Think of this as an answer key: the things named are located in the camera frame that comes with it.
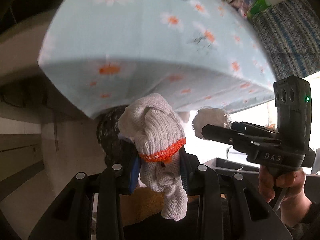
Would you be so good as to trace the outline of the white plastic bag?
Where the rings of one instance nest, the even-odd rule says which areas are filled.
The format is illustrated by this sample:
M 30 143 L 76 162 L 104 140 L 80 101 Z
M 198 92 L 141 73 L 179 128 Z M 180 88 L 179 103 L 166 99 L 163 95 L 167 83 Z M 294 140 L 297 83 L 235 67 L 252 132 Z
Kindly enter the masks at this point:
M 204 139 L 202 129 L 206 125 L 213 125 L 222 128 L 231 128 L 230 116 L 224 109 L 219 108 L 202 108 L 197 111 L 193 119 L 192 126 L 195 136 Z

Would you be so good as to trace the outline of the black trash bin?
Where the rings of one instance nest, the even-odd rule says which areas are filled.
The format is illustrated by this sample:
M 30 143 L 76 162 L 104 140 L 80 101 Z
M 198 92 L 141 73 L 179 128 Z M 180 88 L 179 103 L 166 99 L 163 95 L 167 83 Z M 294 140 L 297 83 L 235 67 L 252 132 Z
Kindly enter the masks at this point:
M 122 135 L 118 127 L 119 118 L 126 107 L 113 107 L 100 116 L 97 126 L 97 140 L 105 154 L 107 167 L 112 167 L 114 164 L 128 164 L 138 155 L 134 143 Z

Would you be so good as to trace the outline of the blue daisy tablecloth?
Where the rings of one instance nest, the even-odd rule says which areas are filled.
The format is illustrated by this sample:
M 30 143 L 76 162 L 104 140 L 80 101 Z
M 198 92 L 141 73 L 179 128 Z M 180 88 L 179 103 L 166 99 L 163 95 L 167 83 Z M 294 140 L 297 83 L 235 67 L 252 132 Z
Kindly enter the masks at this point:
M 260 40 L 222 0 L 64 0 L 38 64 L 90 118 L 151 93 L 176 112 L 233 113 L 274 98 Z

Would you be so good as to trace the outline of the white glove orange band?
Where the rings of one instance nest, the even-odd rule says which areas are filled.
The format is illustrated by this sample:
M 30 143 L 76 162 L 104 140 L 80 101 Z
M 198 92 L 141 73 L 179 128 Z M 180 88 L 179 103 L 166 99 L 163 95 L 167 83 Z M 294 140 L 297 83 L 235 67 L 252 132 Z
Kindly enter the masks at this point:
M 135 143 L 142 160 L 142 183 L 164 195 L 162 217 L 182 220 L 187 213 L 188 197 L 180 175 L 179 150 L 186 138 L 177 114 L 163 96 L 154 93 L 126 107 L 118 128 Z

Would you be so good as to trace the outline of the blue patterned cloth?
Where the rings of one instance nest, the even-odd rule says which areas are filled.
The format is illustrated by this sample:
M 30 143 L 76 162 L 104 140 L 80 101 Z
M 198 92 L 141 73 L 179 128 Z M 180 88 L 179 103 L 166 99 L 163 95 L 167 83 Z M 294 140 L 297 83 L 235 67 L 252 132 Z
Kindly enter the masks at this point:
M 251 19 L 277 80 L 319 72 L 319 17 L 307 0 L 285 0 Z

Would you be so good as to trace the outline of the green packet bag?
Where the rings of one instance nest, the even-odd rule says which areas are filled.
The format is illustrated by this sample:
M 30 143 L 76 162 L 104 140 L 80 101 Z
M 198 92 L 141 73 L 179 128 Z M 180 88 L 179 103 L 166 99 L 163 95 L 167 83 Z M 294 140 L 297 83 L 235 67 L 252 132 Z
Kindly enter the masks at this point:
M 263 12 L 269 7 L 271 7 L 271 4 L 267 0 L 255 0 L 248 13 L 248 18 L 252 18 L 253 16 Z

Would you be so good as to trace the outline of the mustard fleece sleeve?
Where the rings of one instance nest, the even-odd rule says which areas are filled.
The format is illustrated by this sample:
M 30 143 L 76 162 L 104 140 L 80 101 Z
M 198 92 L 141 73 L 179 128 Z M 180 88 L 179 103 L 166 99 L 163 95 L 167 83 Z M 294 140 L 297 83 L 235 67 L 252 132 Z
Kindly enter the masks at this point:
M 178 224 L 174 220 L 164 219 L 161 211 L 164 207 L 162 193 L 152 191 L 148 187 L 138 187 L 130 196 L 120 195 L 120 213 L 123 226 L 140 223 L 154 215 L 160 220 Z

